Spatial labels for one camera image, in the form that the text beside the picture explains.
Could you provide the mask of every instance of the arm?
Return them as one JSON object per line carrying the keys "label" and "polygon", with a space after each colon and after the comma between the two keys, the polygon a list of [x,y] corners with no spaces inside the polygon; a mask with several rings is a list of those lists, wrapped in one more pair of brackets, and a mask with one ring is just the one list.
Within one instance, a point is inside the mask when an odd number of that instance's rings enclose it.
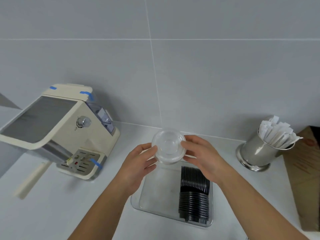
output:
{"label": "arm", "polygon": [[307,238],[292,226],[265,198],[218,154],[206,140],[185,136],[184,159],[196,165],[203,175],[218,184],[250,240]]}
{"label": "arm", "polygon": [[138,145],[123,162],[119,172],[102,192],[68,240],[111,240],[122,210],[130,195],[137,191],[144,176],[156,168],[157,147]]}

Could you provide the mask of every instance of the grout line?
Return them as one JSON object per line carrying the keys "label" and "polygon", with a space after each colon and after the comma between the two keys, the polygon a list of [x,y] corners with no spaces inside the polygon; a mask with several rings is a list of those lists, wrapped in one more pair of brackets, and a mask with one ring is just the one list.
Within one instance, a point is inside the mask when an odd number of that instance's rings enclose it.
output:
{"label": "grout line", "polygon": [[[148,22],[148,28],[149,28],[149,19],[148,19],[148,10],[146,10],[147,12],[147,22]],[[59,41],[59,40],[66,40],[66,41],[103,41],[103,40],[150,40],[150,42],[152,40],[186,40],[186,41],[192,41],[192,40],[198,40],[198,41],[205,41],[205,40],[208,40],[208,41],[320,41],[320,38],[305,38],[305,39],[294,39],[294,38],[277,38],[277,39],[151,39],[151,33],[150,33],[150,28],[149,28],[149,36],[150,38],[149,39],[63,39],[63,38],[57,38],[57,39],[1,39],[0,38],[0,41],[32,41],[32,40],[38,40],[38,41],[41,41],[41,40],[49,40],[49,41]]]}
{"label": "grout line", "polygon": [[187,133],[188,135],[207,136],[207,137],[214,137],[214,138],[225,139],[225,140],[231,140],[231,141],[241,141],[241,142],[245,142],[245,140],[230,139],[230,138],[225,138],[225,137],[220,137],[220,136],[209,136],[209,135],[198,134],[198,133],[192,133],[192,132],[186,132],[186,131],[181,131],[181,132],[182,132],[182,133]]}
{"label": "grout line", "polygon": [[306,38],[306,39],[151,39],[151,40],[212,40],[212,41],[320,41],[320,38]]}
{"label": "grout line", "polygon": [[150,40],[150,39],[62,39],[62,38],[58,38],[58,39],[0,39],[0,41],[1,40],[16,40],[16,41],[19,41],[19,40],[21,40],[21,41],[26,41],[26,40],[51,40],[51,41],[55,41],[55,40],[70,40],[70,41],[72,41],[72,40],[79,40],[79,41],[81,41],[81,40],[83,40],[83,41],[90,41],[90,40]]}
{"label": "grout line", "polygon": [[128,124],[128,125],[138,125],[138,126],[149,127],[149,128],[154,128],[154,129],[161,129],[159,127],[153,127],[153,126],[141,125],[141,124],[134,124],[134,123],[128,123],[128,122],[122,122],[122,121],[116,121],[116,120],[114,120],[113,122],[118,122],[118,123],[123,123],[123,124]]}
{"label": "grout line", "polygon": [[147,23],[148,23],[149,38],[150,38],[150,45],[151,45],[151,54],[152,54],[152,62],[153,62],[153,70],[154,70],[155,88],[156,88],[156,90],[157,90],[157,96],[158,96],[158,105],[159,105],[159,114],[160,114],[160,125],[162,126],[162,117],[161,117],[161,109],[160,109],[160,99],[159,99],[159,92],[158,92],[158,83],[157,83],[157,76],[156,76],[155,59],[154,59],[153,50],[152,50],[152,41],[151,41],[151,32],[150,32],[149,17],[148,17],[147,0],[144,0],[144,3],[145,3],[145,6],[146,6],[146,20],[147,20]]}
{"label": "grout line", "polygon": [[[114,120],[114,122],[123,123],[123,124],[128,124],[128,125],[138,125],[138,126],[149,127],[149,128],[153,128],[153,129],[161,129],[161,128],[159,128],[159,127],[153,127],[153,126],[141,125],[141,124],[134,124],[134,123],[128,123],[128,122],[121,122],[121,121],[116,121],[116,120]],[[231,140],[231,141],[241,141],[241,142],[245,142],[244,140],[230,139],[230,138],[219,137],[219,136],[209,136],[209,135],[203,135],[203,134],[186,132],[186,131],[181,131],[181,133],[186,133],[186,134],[188,134],[188,135],[206,136],[206,137],[226,139],[226,140]]]}

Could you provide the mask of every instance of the wall tile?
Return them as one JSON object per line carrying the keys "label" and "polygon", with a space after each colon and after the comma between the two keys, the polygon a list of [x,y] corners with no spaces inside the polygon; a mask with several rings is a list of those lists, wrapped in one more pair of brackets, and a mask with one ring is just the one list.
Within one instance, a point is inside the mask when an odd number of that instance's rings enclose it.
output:
{"label": "wall tile", "polygon": [[20,109],[17,105],[15,105],[12,101],[7,99],[0,93],[0,106],[13,108],[13,109]]}
{"label": "wall tile", "polygon": [[149,38],[144,0],[2,0],[0,38]]}
{"label": "wall tile", "polygon": [[[20,109],[0,106],[0,129],[21,112]],[[26,152],[25,149],[0,141],[0,178]]]}
{"label": "wall tile", "polygon": [[0,92],[25,108],[50,85],[91,86],[114,120],[160,126],[148,40],[0,40]]}
{"label": "wall tile", "polygon": [[320,126],[320,42],[153,40],[163,126],[246,140],[268,115]]}
{"label": "wall tile", "polygon": [[320,0],[147,0],[156,39],[320,38]]}

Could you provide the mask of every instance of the cardboard box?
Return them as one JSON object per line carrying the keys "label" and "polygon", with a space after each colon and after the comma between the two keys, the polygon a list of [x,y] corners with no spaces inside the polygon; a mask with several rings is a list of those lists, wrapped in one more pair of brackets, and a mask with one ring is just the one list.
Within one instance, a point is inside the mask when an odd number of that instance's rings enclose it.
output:
{"label": "cardboard box", "polygon": [[303,139],[283,153],[302,230],[320,231],[320,127],[308,126]]}

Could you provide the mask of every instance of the counter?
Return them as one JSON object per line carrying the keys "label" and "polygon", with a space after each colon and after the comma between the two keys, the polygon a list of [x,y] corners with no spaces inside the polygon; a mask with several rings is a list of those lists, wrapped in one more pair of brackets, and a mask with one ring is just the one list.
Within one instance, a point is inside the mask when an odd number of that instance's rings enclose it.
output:
{"label": "counter", "polygon": [[[43,161],[23,154],[0,178],[1,239],[67,239],[95,200],[118,172],[127,154],[138,144],[150,142],[157,128],[116,122],[121,135],[94,181],[83,181],[59,172],[51,165],[24,200],[14,190]],[[202,136],[258,190],[286,219],[300,228],[289,179],[282,157],[266,172],[252,172],[235,157],[242,141]],[[135,210],[126,202],[114,234],[117,239],[243,239],[246,235],[217,185],[213,186],[213,223],[198,228],[172,219]],[[320,239],[318,233],[304,233]]]}

